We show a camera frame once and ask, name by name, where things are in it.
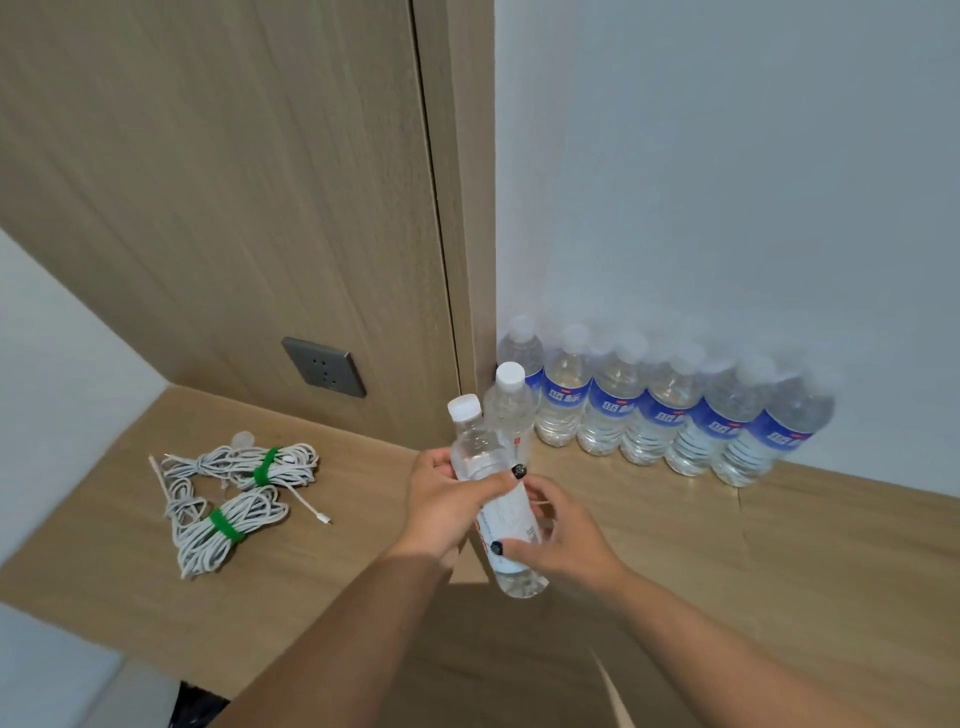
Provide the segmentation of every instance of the wood grain surface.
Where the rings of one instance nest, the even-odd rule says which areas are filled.
[[[304,494],[334,525],[293,502],[287,522],[250,537],[221,572],[181,581],[147,453],[196,455],[240,429],[317,448],[318,482]],[[235,695],[398,532],[413,457],[172,387],[0,570],[0,598]],[[532,468],[588,505],[631,567],[885,724],[956,725],[960,501],[788,464],[735,491],[540,444]],[[467,551],[381,723],[603,727],[626,714],[637,726],[697,725],[610,615],[556,588],[511,600]]]
[[[493,0],[413,0],[462,392],[496,366]]]
[[[0,225],[164,376],[450,437],[407,3],[6,0],[0,59]],[[367,398],[304,384],[285,336],[351,351]]]

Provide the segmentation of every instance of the bottle neck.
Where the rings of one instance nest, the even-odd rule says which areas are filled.
[[[478,429],[483,426],[483,415],[477,415],[472,417],[469,420],[464,420],[461,423],[454,423],[457,426],[457,437],[460,437],[465,432],[469,432],[472,429]]]

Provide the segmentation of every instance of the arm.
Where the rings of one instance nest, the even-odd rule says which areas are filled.
[[[484,503],[515,486],[509,472],[459,482],[449,449],[422,452],[399,539],[230,703],[216,728],[373,725],[458,544]]]
[[[552,506],[553,514],[538,515],[553,515],[553,534],[541,545],[504,540],[503,555],[548,576],[579,583],[620,613],[707,725],[876,726],[749,640],[630,571],[613,553],[587,509],[552,480],[527,475],[524,482]]]

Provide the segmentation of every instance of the bottle label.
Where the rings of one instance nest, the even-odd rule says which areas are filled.
[[[747,431],[768,448],[781,452],[793,452],[813,434],[784,427],[766,410],[760,412],[757,418],[747,425]]]
[[[590,404],[598,411],[603,412],[607,417],[619,419],[634,411],[640,395],[629,400],[624,400],[622,397],[613,397],[604,392],[603,388],[594,380],[590,385],[589,398]]]
[[[704,431],[704,434],[717,440],[732,440],[740,434],[740,428],[748,424],[721,417],[713,407],[707,404],[706,397],[690,410],[690,419]]]
[[[686,420],[686,413],[689,408],[668,407],[660,404],[650,394],[650,390],[644,391],[642,395],[636,398],[636,410],[643,415],[645,420],[649,420],[655,425],[661,427],[679,427]]]
[[[539,392],[540,387],[543,385],[543,367],[540,367],[533,374],[526,377],[525,381],[530,389],[534,392]]]
[[[544,374],[543,396],[557,407],[579,407],[587,401],[587,390],[591,382],[593,382],[592,379],[582,387],[562,387]]]
[[[510,465],[526,465],[530,461],[530,443],[534,438],[534,429],[530,426],[522,432],[499,432],[500,442],[510,455]]]
[[[530,510],[530,500],[522,480],[506,496],[494,498],[480,509],[477,531],[494,571],[518,573],[527,569],[523,564],[490,551],[490,544],[503,539],[520,539],[530,544],[542,543],[537,517]]]

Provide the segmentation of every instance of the hand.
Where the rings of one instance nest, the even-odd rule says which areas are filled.
[[[553,533],[544,544],[503,539],[503,555],[546,576],[565,577],[594,592],[614,589],[627,567],[613,553],[589,511],[550,478],[528,474],[523,483],[537,517],[553,517]]]
[[[515,487],[516,478],[510,471],[483,480],[457,480],[450,465],[450,448],[421,452],[410,472],[407,523],[388,553],[426,554],[452,569],[458,546],[480,509]]]

